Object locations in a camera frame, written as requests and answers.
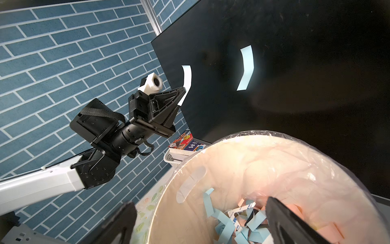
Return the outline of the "white lined trash bin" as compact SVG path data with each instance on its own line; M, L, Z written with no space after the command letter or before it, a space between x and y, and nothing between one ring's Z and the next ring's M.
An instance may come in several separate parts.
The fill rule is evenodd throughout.
M223 213L241 199L263 207L269 197L300 208L314 229L334 224L343 244L387 244L390 233L373 197L347 168L309 144L282 133L229 135L190 156L159 200L150 244L213 244L217 219L204 194Z

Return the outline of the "pile of discarded sticky notes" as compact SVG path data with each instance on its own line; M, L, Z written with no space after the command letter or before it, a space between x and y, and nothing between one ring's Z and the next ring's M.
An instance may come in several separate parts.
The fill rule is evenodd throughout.
M236 208L221 211L213 206L213 191L210 188L203 194L203 202L206 215L218 220L215 227L218 235L214 241L216 244L274 244L266 216L267 204L258 208L255 201L240 199ZM291 203L285 206L304 221L304 211L300 205ZM314 230L329 244L339 244L344 240L343 234L333 222Z

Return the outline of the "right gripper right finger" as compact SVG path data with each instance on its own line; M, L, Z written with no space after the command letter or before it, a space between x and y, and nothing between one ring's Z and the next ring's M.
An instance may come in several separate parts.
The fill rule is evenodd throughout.
M329 244L277 198L268 198L266 216L275 244Z

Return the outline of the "pale sticky note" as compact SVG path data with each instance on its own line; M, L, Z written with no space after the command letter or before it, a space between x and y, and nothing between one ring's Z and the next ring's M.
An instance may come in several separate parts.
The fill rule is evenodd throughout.
M191 85L192 85L192 69L191 69L191 66L189 65L185 65L185 66L182 66L183 68L183 72L184 72L184 82L183 82L183 87L185 89L185 94L184 96L181 98L181 100L178 102L178 106L182 106L185 99L186 99L186 96L188 95L190 89L191 89Z
M237 87L237 91L246 90L254 72L254 57L252 46L240 49L243 59L243 75Z

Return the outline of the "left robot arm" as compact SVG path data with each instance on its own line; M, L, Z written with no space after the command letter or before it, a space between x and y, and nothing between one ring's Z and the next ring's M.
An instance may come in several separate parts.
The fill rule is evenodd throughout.
M71 121L71 129L90 144L67 160L1 180L1 214L112 180L123 157L148 156L154 151L152 135L171 137L174 120L186 89L129 97L129 118L109 109L100 100L89 102ZM149 151L141 151L145 145Z

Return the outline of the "black computer monitor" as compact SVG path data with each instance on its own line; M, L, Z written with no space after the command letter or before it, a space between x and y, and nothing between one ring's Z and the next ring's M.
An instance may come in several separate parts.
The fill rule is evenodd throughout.
M182 112L195 138L285 133L390 196L389 1L155 1L152 42L172 88L192 86ZM254 72L240 49L251 45Z

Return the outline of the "floral table mat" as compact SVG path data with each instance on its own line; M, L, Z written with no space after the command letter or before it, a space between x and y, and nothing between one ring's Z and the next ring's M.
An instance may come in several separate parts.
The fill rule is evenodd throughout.
M168 181L172 177L173 172L173 168L168 170L136 204L137 219L130 244L148 244L149 230L157 203L160 200Z

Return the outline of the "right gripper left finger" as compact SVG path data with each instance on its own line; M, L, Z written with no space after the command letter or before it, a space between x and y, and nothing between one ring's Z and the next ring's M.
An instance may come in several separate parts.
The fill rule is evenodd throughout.
M137 219L137 210L133 202L120 206L105 221L92 230L81 244L129 244Z

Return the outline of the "white plastic basket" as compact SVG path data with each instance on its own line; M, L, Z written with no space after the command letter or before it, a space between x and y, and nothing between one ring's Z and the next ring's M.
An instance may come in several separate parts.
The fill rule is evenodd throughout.
M171 153L170 150L164 154L164 161L174 168L177 168L186 158L187 156Z

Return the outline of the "red blue encyclopedia book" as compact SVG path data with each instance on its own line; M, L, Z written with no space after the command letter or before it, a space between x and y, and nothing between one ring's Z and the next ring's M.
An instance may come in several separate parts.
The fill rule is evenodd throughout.
M168 149L175 154L192 155L196 151L203 150L205 147L205 144L195 140L191 131L186 129L169 145Z

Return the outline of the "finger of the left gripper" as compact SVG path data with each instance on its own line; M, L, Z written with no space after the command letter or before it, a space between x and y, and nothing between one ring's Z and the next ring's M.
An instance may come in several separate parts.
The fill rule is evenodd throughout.
M184 95L184 87L149 95L148 122L154 126L171 128L179 110L178 103Z

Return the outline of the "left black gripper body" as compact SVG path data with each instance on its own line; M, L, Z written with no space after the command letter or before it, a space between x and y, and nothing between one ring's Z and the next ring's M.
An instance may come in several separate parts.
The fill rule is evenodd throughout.
M171 137L175 133L175 126L171 128L165 128L162 126L154 126L148 122L148 102L149 95L146 95L142 91L137 91L129 98L129 115L130 123L138 126L146 131L160 135L165 138Z

